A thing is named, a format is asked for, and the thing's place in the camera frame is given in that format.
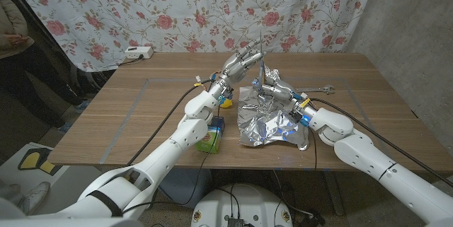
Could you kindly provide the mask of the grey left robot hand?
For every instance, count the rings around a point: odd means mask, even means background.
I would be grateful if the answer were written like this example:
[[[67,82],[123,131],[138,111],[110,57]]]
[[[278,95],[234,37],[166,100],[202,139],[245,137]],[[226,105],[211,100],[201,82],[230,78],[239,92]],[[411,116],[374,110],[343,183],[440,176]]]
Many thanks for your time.
[[[240,82],[247,71],[266,55],[262,50],[255,49],[255,46],[260,43],[261,39],[258,38],[230,56],[224,63],[219,79],[208,91],[211,96],[216,99],[220,96],[232,98],[234,85]]]

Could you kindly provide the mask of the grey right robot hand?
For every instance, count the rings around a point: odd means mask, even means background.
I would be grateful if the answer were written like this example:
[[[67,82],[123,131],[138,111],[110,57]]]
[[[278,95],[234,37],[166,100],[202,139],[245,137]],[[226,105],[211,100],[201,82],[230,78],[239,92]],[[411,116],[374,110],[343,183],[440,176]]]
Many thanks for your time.
[[[276,101],[295,122],[300,122],[303,126],[308,127],[311,119],[317,110],[311,106],[311,100],[306,93],[297,94],[294,88],[280,79],[259,83],[254,81],[254,86],[258,94],[264,98],[268,97]]]

